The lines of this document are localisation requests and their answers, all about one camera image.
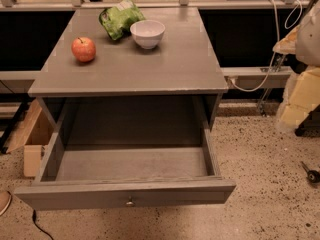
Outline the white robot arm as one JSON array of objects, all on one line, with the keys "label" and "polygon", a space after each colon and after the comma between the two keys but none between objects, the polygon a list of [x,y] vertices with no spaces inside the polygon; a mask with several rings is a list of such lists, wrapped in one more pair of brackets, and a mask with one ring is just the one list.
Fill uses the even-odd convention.
[{"label": "white robot arm", "polygon": [[293,132],[320,105],[320,1],[274,45],[273,51],[294,55],[307,66],[287,80],[284,101],[277,112],[277,128]]}]

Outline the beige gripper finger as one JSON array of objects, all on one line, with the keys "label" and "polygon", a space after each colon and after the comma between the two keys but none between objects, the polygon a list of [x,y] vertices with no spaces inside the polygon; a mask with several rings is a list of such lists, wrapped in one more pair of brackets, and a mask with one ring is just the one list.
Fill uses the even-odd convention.
[{"label": "beige gripper finger", "polygon": [[284,55],[295,55],[296,54],[296,40],[297,33],[299,30],[299,25],[294,27],[284,38],[278,41],[274,47],[273,51]]},{"label": "beige gripper finger", "polygon": [[308,66],[287,80],[283,101],[276,114],[279,131],[294,131],[320,105],[320,68]]}]

